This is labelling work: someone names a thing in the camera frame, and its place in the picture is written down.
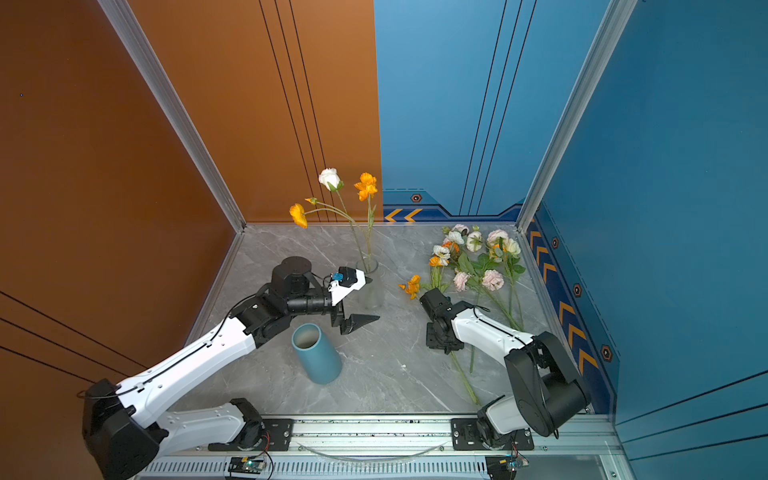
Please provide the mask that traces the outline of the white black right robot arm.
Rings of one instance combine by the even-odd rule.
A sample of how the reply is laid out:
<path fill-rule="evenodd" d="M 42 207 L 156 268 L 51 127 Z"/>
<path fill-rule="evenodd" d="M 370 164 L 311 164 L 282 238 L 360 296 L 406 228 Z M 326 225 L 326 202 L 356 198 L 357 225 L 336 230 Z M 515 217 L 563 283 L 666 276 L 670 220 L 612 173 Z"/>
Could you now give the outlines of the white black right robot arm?
<path fill-rule="evenodd" d="M 471 346 L 504 366 L 512 393 L 477 413 L 476 431 L 487 448 L 507 448 L 517 432 L 548 437 L 592 403 L 571 354 L 550 332 L 530 334 L 505 326 L 488 309 L 452 302 L 439 289 L 420 297 L 427 316 L 427 346 L 444 353 Z"/>

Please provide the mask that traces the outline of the white ranunculus spray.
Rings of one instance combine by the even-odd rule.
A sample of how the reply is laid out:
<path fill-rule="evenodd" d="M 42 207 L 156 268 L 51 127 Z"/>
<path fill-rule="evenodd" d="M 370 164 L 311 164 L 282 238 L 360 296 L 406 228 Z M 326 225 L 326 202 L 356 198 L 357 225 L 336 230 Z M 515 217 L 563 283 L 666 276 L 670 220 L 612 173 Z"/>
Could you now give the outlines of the white ranunculus spray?
<path fill-rule="evenodd" d="M 444 281 L 444 270 L 449 266 L 450 249 L 446 245 L 435 245 L 429 260 L 430 285 L 432 289 L 444 292 L 448 285 Z"/>

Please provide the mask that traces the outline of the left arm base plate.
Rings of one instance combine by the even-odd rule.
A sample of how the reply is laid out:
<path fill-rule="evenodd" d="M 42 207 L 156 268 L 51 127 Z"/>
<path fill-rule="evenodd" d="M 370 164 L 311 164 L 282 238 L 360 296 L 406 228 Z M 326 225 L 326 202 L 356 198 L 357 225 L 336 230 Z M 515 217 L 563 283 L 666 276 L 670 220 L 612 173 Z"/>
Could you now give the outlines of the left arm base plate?
<path fill-rule="evenodd" d="M 247 421 L 242 430 L 228 443 L 211 443 L 209 451 L 284 452 L 289 449 L 294 420 L 273 418 Z"/>

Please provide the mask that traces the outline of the orange poppy spray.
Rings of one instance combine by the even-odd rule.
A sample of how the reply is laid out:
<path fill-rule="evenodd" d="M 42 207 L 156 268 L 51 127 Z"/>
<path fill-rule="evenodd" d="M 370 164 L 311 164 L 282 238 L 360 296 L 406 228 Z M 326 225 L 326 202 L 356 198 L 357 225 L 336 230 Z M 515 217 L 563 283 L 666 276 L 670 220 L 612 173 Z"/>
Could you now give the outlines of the orange poppy spray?
<path fill-rule="evenodd" d="M 376 213 L 374 197 L 378 193 L 376 177 L 371 173 L 363 172 L 360 175 L 359 180 L 354 184 L 358 200 L 366 207 L 366 218 L 364 223 L 358 222 L 344 203 L 344 198 L 341 195 L 344 182 L 335 168 L 323 169 L 318 176 L 318 181 L 323 188 L 327 189 L 332 195 L 337 197 L 341 202 L 341 206 L 337 207 L 321 202 L 315 197 L 306 198 L 305 202 L 310 204 L 312 209 L 305 210 L 302 204 L 295 203 L 289 208 L 291 219 L 297 226 L 307 229 L 309 226 L 307 216 L 310 214 L 325 212 L 333 213 L 343 218 L 353 231 L 358 254 L 362 261 L 361 269 L 366 273 L 372 273 L 375 267 L 372 234 Z"/>
<path fill-rule="evenodd" d="M 415 300 L 419 297 L 422 290 L 421 278 L 419 275 L 413 275 L 406 283 L 401 284 L 400 288 L 409 296 L 411 300 Z M 437 320 L 431 319 L 427 325 L 427 346 L 431 349 L 442 350 L 445 354 L 449 355 L 453 364 L 458 372 L 467 394 L 473 404 L 479 406 L 479 398 L 473 389 L 472 385 L 467 378 L 464 369 L 461 367 L 459 360 L 455 354 L 463 348 L 463 344 L 452 333 L 448 332 L 448 324 L 444 319 L 438 318 Z"/>

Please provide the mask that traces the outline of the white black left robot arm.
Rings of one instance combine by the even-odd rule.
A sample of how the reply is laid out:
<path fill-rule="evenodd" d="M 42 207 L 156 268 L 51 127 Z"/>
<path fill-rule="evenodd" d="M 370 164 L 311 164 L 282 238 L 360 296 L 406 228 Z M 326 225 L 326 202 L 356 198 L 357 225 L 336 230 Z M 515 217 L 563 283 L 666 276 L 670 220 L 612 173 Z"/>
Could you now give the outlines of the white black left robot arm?
<path fill-rule="evenodd" d="M 244 398 L 217 407 L 173 412 L 181 397 L 219 370 L 264 346 L 300 315 L 327 315 L 343 335 L 376 321 L 346 315 L 344 299 L 371 283 L 364 271 L 342 266 L 319 278 L 311 262 L 284 259 L 270 282 L 240 300 L 211 331 L 147 370 L 83 392 L 82 436 L 106 479 L 129 479 L 156 458 L 198 446 L 264 449 L 263 417 Z"/>

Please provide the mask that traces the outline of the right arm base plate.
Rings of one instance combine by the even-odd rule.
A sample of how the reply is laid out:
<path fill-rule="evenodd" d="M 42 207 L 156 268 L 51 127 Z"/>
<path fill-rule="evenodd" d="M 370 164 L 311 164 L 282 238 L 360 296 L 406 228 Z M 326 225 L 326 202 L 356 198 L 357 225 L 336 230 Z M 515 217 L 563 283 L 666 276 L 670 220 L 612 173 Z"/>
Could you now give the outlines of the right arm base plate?
<path fill-rule="evenodd" d="M 535 444 L 529 429 L 501 434 L 494 439 L 486 437 L 478 427 L 478 419 L 452 418 L 450 420 L 453 449 L 456 451 L 505 450 L 533 451 Z"/>

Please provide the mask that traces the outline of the white rose stem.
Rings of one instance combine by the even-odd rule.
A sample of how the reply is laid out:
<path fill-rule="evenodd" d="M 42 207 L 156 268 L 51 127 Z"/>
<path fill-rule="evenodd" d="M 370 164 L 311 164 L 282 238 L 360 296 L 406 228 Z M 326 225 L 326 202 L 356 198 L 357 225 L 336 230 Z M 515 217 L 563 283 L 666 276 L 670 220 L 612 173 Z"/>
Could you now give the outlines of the white rose stem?
<path fill-rule="evenodd" d="M 343 197 L 341 196 L 341 189 L 344 186 L 342 179 L 340 178 L 335 168 L 325 168 L 319 174 L 318 180 L 322 186 L 326 187 L 340 201 L 340 207 L 338 208 L 338 211 L 344 213 L 345 218 L 350 224 L 350 227 L 353 232 L 353 237 L 358 249 L 358 253 L 360 255 L 360 260 L 362 261 L 363 269 L 366 272 L 368 272 L 369 264 L 367 262 L 366 256 L 363 253 L 363 248 L 360 242 L 360 238 L 358 237 L 359 228 L 358 228 L 357 222 L 349 213 L 347 206 L 343 200 Z"/>

